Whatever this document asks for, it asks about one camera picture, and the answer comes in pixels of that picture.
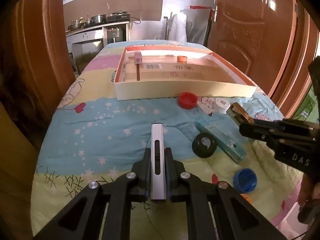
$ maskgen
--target human hand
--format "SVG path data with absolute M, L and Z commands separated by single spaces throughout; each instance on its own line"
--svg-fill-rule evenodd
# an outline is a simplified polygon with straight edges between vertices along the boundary
M 320 181 L 314 182 L 307 174 L 303 174 L 298 204 L 302 206 L 310 199 L 320 199 Z

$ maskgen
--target wooden door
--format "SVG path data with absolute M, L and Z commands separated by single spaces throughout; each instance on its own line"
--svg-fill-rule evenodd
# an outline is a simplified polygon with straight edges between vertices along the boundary
M 291 52 L 295 0 L 215 0 L 208 48 L 272 95 Z

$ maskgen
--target blue bottle cap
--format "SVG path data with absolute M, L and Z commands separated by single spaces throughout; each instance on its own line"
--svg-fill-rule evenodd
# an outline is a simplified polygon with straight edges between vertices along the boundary
M 252 192 L 256 188 L 257 182 L 257 175 L 249 168 L 240 170 L 233 177 L 233 187 L 240 193 L 247 194 Z

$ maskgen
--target yellow fabric section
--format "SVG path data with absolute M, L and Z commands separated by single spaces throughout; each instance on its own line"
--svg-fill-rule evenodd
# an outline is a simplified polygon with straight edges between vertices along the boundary
M 68 106 L 94 101 L 98 98 L 115 98 L 116 94 L 113 82 L 110 82 L 115 70 L 116 68 L 107 68 L 83 72 L 75 81 L 77 83 L 81 79 L 84 80 L 81 80 L 82 82 L 79 83 L 81 90 Z
M 207 159 L 197 157 L 185 160 L 183 164 L 186 171 L 203 181 L 211 182 L 212 174 L 216 174 L 219 181 L 224 180 L 231 185 L 234 174 L 241 168 L 253 169 L 257 174 L 258 184 L 249 196 L 253 206 L 271 220 L 280 211 L 282 201 L 293 191 L 302 173 L 276 161 L 273 151 L 263 142 L 254 141 L 252 145 L 244 147 L 248 153 L 240 164 L 233 162 L 224 152 L 216 152 Z M 116 179 L 114 174 L 112 176 L 110 173 L 104 173 L 92 174 L 91 177 L 68 175 L 53 179 L 51 175 L 36 173 L 31 198 L 33 233 L 36 234 L 71 200 L 71 196 L 76 195 L 73 190 L 78 191 L 78 184 L 85 187 L 93 180 L 105 179 L 111 182 L 111 178 Z M 132 208 L 130 239 L 188 239 L 184 203 L 148 201 L 147 204 L 133 203 Z

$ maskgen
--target pink fabric section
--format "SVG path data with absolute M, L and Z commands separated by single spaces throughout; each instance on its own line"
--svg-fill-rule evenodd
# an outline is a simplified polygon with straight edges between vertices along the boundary
M 300 187 L 301 187 L 301 180 L 302 178 L 299 180 L 299 182 L 297 183 L 295 189 L 293 190 L 293 192 L 289 195 L 289 197 L 284 200 L 284 207 L 281 208 L 280 212 L 278 213 L 278 215 L 276 215 L 272 220 L 271 220 L 271 224 L 273 224 L 273 226 L 277 227 L 279 226 L 280 222 L 285 218 L 285 216 L 288 214 L 288 212 L 290 211 L 290 209 L 293 207 L 294 203 L 297 202 L 298 200 L 298 194 L 300 191 Z
M 116 68 L 121 60 L 121 55 L 108 55 L 103 57 L 95 57 L 83 70 L 99 70 L 107 68 Z

